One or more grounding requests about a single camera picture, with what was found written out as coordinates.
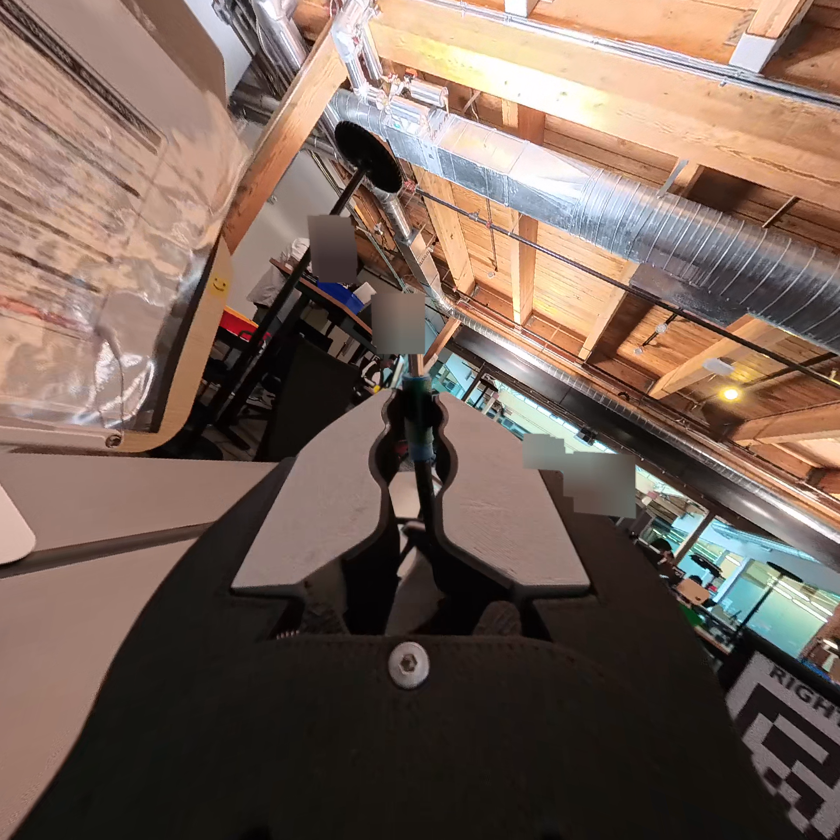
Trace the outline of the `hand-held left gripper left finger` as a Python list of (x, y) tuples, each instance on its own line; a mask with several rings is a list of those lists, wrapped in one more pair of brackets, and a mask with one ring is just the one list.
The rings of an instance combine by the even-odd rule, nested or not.
[(374, 394), (303, 447), (234, 577), (234, 593), (302, 597), (331, 564), (398, 551), (391, 496), (376, 463), (395, 395)]

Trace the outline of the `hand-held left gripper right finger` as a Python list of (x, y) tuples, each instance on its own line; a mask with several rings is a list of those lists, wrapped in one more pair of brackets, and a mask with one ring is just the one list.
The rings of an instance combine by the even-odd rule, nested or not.
[(584, 595), (591, 581), (522, 442), (475, 408), (439, 394), (438, 455), (448, 473), (434, 501), (440, 546), (517, 598)]

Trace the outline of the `wooden desk divider panel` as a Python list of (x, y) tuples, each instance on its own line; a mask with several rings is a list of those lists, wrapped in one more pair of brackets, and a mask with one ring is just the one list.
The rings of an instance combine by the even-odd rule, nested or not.
[[(228, 111), (225, 53), (219, 49), (205, 23), (211, 17), (210, 2), (138, 1), (124, 2), (130, 12), (148, 29), (164, 52), (191, 81), (217, 102), (227, 126), (236, 133)], [(228, 247), (223, 244), (222, 225), (228, 210), (218, 213), (219, 220), (209, 231), (212, 248), (203, 258), (203, 273), (197, 281), (176, 336), (171, 342), (152, 425), (154, 431), (130, 431), (112, 452), (119, 455), (147, 454), (168, 445), (190, 423), (190, 413), (203, 382), (203, 373), (215, 342), (218, 323), (226, 297), (208, 289), (213, 274), (233, 277)]]

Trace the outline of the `blue plastic bin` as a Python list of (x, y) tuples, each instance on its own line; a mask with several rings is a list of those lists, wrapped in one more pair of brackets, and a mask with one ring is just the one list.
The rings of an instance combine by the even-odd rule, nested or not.
[(354, 314), (358, 314), (366, 306), (351, 289), (339, 283), (321, 282), (317, 280), (316, 286), (324, 295), (346, 307)]

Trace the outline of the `black disc-topped stand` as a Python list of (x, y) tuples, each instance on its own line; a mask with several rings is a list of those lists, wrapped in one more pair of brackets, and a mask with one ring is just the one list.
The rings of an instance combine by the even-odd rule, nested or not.
[(290, 310), (286, 318), (279, 323), (278, 330), (272, 333), (270, 340), (264, 342), (268, 328), (274, 320), (278, 319), (280, 310), (298, 289), (301, 279), (312, 262), (314, 246), (317, 246), (317, 255), (321, 262), (327, 262), (325, 248), (337, 241), (338, 223), (343, 222), (341, 212), (362, 181), (369, 178), (375, 186), (380, 188), (388, 186), (399, 188), (403, 183), (396, 159), (371, 132), (353, 122), (341, 121), (335, 130), (335, 139), (339, 151), (355, 166), (350, 183), (343, 189), (328, 215), (313, 217), (309, 222), (310, 246), (292, 269), (288, 281), (278, 292), (266, 318), (259, 322), (252, 340), (248, 342), (247, 349), (241, 352), (229, 377), (218, 388), (206, 409), (203, 425), (195, 426), (194, 438), (201, 437), (203, 430), (207, 427), (219, 424), (229, 425), (251, 396), (264, 375), (264, 369), (270, 365), (284, 343), (298, 315)]

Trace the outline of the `silver insulated pipes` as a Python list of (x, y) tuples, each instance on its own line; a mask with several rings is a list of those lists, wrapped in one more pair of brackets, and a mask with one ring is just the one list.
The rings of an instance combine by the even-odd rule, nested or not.
[(385, 72), (371, 32), (379, 13), (373, 1), (344, 2), (332, 19), (332, 41), (354, 95), (397, 128), (418, 131), (426, 128), (430, 116), (448, 112), (448, 90), (413, 70), (402, 76)]

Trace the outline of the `small silver spiral duct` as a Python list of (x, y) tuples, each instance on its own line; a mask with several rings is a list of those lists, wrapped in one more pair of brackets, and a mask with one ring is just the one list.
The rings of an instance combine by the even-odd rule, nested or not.
[(373, 186), (371, 191), (391, 226), (395, 243), (413, 277), (437, 310), (448, 317), (453, 316), (455, 304), (445, 294), (431, 248), (426, 245), (420, 231), (410, 224), (402, 202), (396, 194), (376, 186)]

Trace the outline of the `large silver ventilation duct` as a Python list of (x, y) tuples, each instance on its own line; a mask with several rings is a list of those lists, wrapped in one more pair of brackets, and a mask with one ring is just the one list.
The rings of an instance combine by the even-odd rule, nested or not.
[(722, 321), (749, 314), (838, 352), (838, 255), (411, 101), (331, 107), (395, 156), (520, 214), (671, 277), (663, 293)]

